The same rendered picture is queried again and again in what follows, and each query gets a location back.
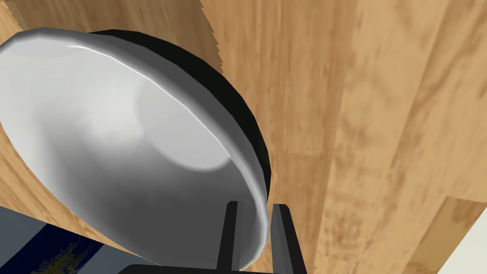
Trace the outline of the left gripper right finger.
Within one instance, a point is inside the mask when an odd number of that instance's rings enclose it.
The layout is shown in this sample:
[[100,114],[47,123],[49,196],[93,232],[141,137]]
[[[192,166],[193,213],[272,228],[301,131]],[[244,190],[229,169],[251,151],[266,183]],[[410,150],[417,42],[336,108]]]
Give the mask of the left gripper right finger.
[[285,204],[273,204],[272,264],[275,274],[307,274],[291,212]]

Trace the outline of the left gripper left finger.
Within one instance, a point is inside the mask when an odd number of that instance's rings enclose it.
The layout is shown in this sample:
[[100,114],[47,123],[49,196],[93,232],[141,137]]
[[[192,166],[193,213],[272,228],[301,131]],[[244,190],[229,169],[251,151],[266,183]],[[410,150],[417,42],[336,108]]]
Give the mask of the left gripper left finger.
[[238,202],[226,205],[222,236],[217,260],[217,271],[239,271],[239,247],[236,235]]

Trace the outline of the white bowl with black outside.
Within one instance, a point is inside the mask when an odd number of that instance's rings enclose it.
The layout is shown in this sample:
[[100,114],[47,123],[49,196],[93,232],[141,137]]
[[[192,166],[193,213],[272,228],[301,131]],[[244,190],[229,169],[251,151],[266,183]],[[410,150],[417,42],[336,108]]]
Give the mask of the white bowl with black outside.
[[256,118],[175,44],[118,29],[18,32],[0,45],[0,124],[65,207],[144,259],[216,268],[231,201],[238,269],[264,250],[271,170]]

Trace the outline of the dark blue patterned rug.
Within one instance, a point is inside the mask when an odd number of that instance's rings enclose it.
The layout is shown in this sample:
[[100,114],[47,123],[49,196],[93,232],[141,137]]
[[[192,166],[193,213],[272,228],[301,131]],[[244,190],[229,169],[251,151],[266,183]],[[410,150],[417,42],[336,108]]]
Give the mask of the dark blue patterned rug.
[[78,274],[103,245],[46,224],[0,266],[0,274]]

